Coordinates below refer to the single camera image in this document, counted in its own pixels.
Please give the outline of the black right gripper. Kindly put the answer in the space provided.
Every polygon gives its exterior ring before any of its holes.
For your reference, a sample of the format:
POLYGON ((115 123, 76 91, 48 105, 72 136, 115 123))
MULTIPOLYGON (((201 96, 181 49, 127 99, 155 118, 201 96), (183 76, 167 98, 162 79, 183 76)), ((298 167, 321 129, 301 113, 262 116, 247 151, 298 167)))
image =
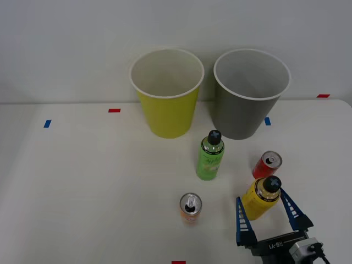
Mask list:
POLYGON ((292 258, 289 249, 301 240, 308 239, 307 231, 314 224, 309 217, 297 206, 292 198, 284 191, 280 190, 280 198, 285 212, 289 219, 289 224, 293 232, 275 236, 273 238, 257 242, 255 232, 244 210, 241 198, 238 196, 235 202, 236 209, 236 244, 237 246, 248 246, 253 256, 270 257, 276 259, 292 258))

